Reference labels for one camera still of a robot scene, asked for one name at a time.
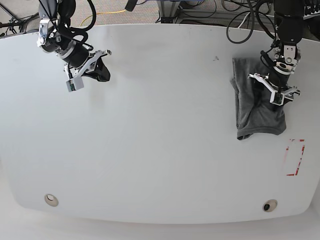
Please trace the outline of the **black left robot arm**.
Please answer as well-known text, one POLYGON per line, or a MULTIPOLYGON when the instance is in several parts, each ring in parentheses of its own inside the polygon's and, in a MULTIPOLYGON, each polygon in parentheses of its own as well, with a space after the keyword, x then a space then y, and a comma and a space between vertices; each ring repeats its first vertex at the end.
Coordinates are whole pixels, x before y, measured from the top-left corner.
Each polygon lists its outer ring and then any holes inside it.
POLYGON ((269 57, 268 51, 260 52, 260 61, 267 73, 255 73, 251 76, 258 82, 260 91, 262 88, 268 90, 268 108, 272 112, 281 111, 286 103, 294 100, 295 94, 301 94, 296 86, 288 85, 288 80, 301 60, 298 43, 303 37, 304 7, 303 0, 260 0, 255 8, 249 6, 250 13, 255 15, 259 25, 272 38, 269 50, 275 50, 274 59, 269 57), (273 3, 274 34, 270 33, 260 19, 260 7, 265 3, 273 3))

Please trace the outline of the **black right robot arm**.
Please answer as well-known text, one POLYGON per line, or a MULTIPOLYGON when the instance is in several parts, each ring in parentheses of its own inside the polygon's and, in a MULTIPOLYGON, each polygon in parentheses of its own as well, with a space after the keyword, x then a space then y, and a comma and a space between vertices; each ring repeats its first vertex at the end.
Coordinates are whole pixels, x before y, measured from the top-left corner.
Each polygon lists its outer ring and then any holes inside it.
POLYGON ((84 27, 72 27, 71 18, 76 10, 74 0, 40 0, 40 17, 37 46, 46 53, 56 53, 65 62, 68 80, 75 77, 89 77, 98 82, 108 82, 111 74, 102 58, 110 55, 110 50, 94 51, 87 43, 88 31, 93 28, 97 12, 91 0, 91 23, 84 27))

